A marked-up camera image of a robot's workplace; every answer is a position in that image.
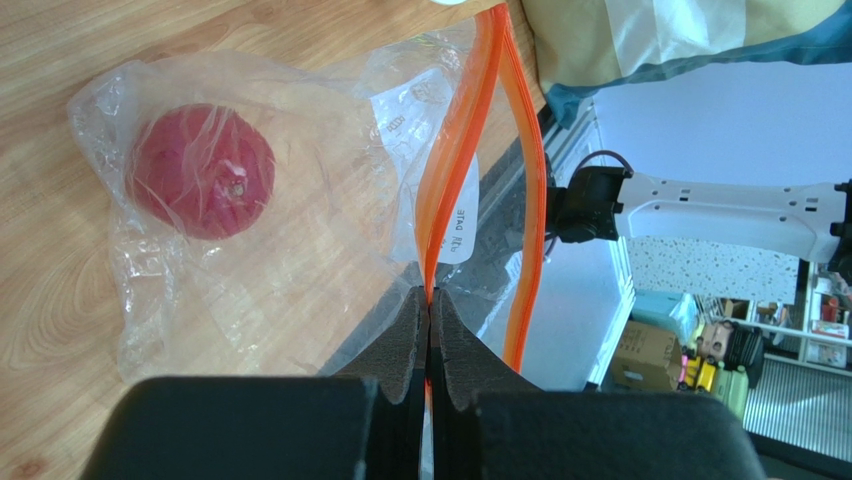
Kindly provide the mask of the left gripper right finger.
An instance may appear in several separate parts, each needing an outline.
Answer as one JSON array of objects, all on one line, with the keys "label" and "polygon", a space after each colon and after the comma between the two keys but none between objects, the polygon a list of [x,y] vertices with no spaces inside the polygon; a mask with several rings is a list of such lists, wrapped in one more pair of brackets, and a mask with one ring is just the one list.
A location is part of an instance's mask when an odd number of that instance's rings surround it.
[{"label": "left gripper right finger", "polygon": [[429,309],[438,479],[762,479],[748,434],[706,395],[545,391],[462,322]]}]

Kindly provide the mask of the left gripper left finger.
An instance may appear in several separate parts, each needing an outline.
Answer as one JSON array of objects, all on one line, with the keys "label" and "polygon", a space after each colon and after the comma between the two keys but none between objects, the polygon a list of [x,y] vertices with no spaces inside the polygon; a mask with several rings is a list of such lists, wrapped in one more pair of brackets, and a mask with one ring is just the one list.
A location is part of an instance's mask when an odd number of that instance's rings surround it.
[{"label": "left gripper left finger", "polygon": [[427,296],[330,376],[164,376],[112,411],[86,479],[416,479]]}]

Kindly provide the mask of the red pomegranate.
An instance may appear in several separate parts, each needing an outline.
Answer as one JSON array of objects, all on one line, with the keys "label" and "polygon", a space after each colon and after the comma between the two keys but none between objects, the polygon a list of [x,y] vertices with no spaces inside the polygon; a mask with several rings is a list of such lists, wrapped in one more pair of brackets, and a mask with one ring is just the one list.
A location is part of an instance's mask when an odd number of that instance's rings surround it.
[{"label": "red pomegranate", "polygon": [[222,240],[257,222],[275,169],[267,140],[235,110],[188,104],[141,129],[125,188],[136,206],[179,232]]}]

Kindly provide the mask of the clear orange zip top bag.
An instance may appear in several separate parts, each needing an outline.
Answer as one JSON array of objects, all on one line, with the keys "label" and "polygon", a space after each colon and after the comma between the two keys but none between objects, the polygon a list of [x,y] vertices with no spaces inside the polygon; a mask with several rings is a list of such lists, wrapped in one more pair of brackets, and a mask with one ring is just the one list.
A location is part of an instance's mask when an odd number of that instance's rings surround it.
[{"label": "clear orange zip top bag", "polygon": [[[141,129],[188,104],[235,110],[276,160],[271,200],[227,239],[189,237],[135,205]],[[406,294],[448,290],[472,326],[489,292],[482,170],[516,147],[520,270],[498,356],[522,362],[545,243],[546,163],[509,9],[500,4],[316,71],[220,50],[131,61],[69,102],[73,138],[111,200],[120,378],[316,375],[387,328]]]}]

